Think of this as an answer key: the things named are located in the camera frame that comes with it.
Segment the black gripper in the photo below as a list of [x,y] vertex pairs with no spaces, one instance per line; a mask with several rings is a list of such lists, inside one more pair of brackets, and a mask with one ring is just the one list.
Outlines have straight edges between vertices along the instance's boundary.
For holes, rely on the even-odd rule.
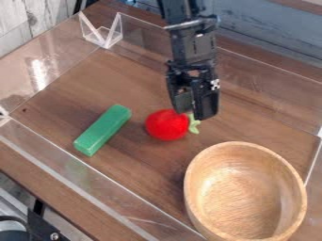
[[218,16],[165,14],[173,59],[167,62],[167,87],[178,113],[193,110],[203,121],[219,111],[219,78],[215,65]]

